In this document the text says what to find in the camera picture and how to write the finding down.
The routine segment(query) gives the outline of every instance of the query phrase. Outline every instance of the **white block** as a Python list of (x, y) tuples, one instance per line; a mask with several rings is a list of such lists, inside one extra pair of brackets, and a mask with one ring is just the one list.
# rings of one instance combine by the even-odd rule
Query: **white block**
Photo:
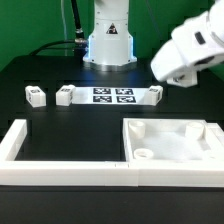
[(56, 93), (56, 104), (59, 106), (69, 106), (72, 103), (74, 92), (74, 85), (62, 86)]
[(46, 94), (38, 86), (27, 86), (26, 100), (32, 107), (46, 106)]
[(162, 86), (150, 86), (150, 88), (145, 92), (144, 103), (156, 106), (156, 104), (162, 99), (162, 95)]

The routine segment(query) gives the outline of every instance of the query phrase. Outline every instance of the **white frame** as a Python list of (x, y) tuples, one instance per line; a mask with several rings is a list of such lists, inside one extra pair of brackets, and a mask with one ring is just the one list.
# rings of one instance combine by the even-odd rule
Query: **white frame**
[[(0, 185), (224, 187), (224, 161), (132, 161), (129, 120), (123, 125), (126, 162), (14, 161), (27, 135), (26, 120), (15, 120), (0, 144)], [(213, 130), (207, 136), (213, 143), (224, 137), (217, 124), (206, 128)]]

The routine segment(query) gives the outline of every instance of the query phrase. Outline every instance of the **green wall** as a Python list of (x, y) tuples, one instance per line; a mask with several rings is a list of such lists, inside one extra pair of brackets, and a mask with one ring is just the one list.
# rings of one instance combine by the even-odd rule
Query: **green wall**
[[(149, 1), (156, 28), (146, 1)], [(86, 36), (93, 29), (93, 3), (93, 0), (78, 0)], [(170, 38), (174, 27), (182, 24), (186, 18), (208, 10), (212, 4), (213, 0), (130, 0), (129, 30), (135, 39), (136, 56), (152, 58)], [(63, 39), (60, 6), (60, 0), (0, 2), (0, 70), (16, 56), (27, 55), (45, 43)], [(70, 0), (65, 0), (65, 9), (68, 38), (74, 38)], [(214, 71), (224, 79), (223, 65), (215, 67)]]

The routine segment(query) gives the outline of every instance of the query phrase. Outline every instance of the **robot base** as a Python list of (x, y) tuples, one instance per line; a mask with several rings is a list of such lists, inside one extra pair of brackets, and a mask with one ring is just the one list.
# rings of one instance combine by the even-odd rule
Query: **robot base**
[(122, 72), (122, 71), (131, 70), (137, 67), (137, 60), (130, 62), (128, 64), (124, 64), (124, 65), (103, 65), (103, 64), (96, 64), (94, 62), (87, 62), (87, 61), (83, 61), (83, 62), (84, 62), (84, 67), (100, 70), (103, 72)]

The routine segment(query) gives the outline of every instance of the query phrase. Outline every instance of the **black and white pattern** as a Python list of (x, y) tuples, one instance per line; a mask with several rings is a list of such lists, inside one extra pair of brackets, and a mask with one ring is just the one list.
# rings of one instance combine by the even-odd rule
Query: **black and white pattern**
[(62, 92), (69, 92), (71, 89), (62, 89)]
[(111, 94), (111, 89), (110, 88), (93, 88), (93, 94)]
[(115, 89), (117, 95), (134, 95), (132, 89)]
[(118, 103), (136, 103), (134, 96), (117, 96)]
[(39, 93), (40, 91), (38, 89), (33, 89), (33, 90), (30, 90), (31, 93)]
[(112, 103), (111, 96), (93, 96), (94, 103)]

